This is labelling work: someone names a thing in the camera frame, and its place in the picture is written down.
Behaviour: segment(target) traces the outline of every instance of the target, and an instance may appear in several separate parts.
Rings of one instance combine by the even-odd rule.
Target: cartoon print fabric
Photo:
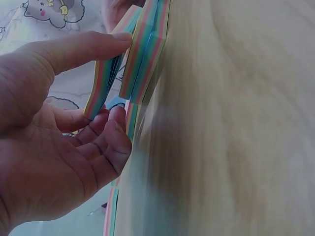
[[[78,31],[105,33],[100,0],[0,0],[0,55],[32,41],[64,37]],[[49,102],[60,109],[84,108],[93,86],[95,63],[56,76]],[[122,71],[108,101],[120,89]]]
[[[60,29],[66,23],[81,21],[85,12],[83,0],[28,0],[21,7],[25,8],[25,17],[49,21]]]

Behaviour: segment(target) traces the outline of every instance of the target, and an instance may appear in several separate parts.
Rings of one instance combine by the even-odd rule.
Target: hand
[[[88,32],[0,57],[0,235],[61,217],[119,176],[131,152],[124,109],[89,121],[44,100],[55,75],[130,45],[130,34]]]
[[[131,5],[143,7],[145,0],[102,0],[102,16],[108,33],[110,33]]]

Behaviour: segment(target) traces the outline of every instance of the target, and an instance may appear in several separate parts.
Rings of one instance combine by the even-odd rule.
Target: fingernail
[[[113,37],[115,39],[121,40],[121,41],[130,41],[132,40],[132,34],[131,33],[115,33],[113,34]]]

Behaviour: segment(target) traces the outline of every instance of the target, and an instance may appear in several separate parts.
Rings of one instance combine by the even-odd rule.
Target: rainbow striped paper
[[[141,104],[164,48],[170,0],[148,0],[134,31],[120,97]]]
[[[130,32],[133,33],[142,8],[131,6],[124,17],[120,20],[112,33]],[[108,96],[109,90],[122,65],[124,54],[113,59],[95,62],[94,84],[84,110],[84,116],[93,120]]]
[[[142,63],[132,89],[130,102],[141,104],[165,45],[170,0],[158,0],[154,29],[150,34]]]
[[[122,98],[130,98],[154,26],[157,7],[157,0],[147,0],[137,22],[119,93]]]
[[[103,236],[114,236],[118,192],[119,190],[117,187],[112,187],[110,190],[106,208]]]

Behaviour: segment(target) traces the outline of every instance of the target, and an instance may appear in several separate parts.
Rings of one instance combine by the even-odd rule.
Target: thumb
[[[54,74],[79,67],[92,60],[111,59],[130,47],[130,33],[102,34],[94,31],[70,37],[26,44],[18,51],[39,54],[51,65]]]
[[[55,75],[92,60],[113,58],[126,51],[131,42],[129,33],[85,32],[28,43],[0,56],[0,133],[30,124]]]

